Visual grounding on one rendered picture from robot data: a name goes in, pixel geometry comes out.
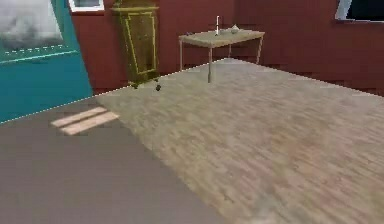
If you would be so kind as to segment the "beige wooden table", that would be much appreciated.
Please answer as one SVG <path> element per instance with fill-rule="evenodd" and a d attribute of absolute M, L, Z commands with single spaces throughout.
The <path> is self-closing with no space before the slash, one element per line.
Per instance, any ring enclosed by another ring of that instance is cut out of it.
<path fill-rule="evenodd" d="M 245 29 L 238 29 L 237 31 L 233 32 L 232 28 L 227 28 L 219 31 L 199 32 L 199 33 L 194 33 L 190 35 L 181 35 L 178 37 L 180 70 L 184 69 L 184 62 L 183 62 L 183 45 L 184 44 L 207 48 L 208 49 L 207 80 L 209 83 L 211 83 L 213 79 L 212 64 L 213 64 L 214 48 L 228 46 L 229 47 L 228 55 L 231 55 L 233 44 L 258 39 L 259 44 L 258 44 L 257 53 L 256 53 L 256 63 L 259 63 L 264 35 L 265 33 L 262 31 L 245 30 Z"/>

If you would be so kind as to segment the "olive green wheeled cabinet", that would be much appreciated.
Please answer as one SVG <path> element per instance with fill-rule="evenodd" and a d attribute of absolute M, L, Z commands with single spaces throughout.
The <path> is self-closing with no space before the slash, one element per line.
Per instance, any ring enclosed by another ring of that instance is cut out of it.
<path fill-rule="evenodd" d="M 118 16 L 124 52 L 130 72 L 129 85 L 158 80 L 157 0 L 115 0 L 111 10 Z"/>

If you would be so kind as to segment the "dark window with white frame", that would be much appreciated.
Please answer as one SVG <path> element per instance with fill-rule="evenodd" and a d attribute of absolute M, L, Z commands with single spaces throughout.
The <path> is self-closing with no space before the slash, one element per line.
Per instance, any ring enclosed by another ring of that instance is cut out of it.
<path fill-rule="evenodd" d="M 384 23 L 384 0 L 338 0 L 335 18 Z"/>

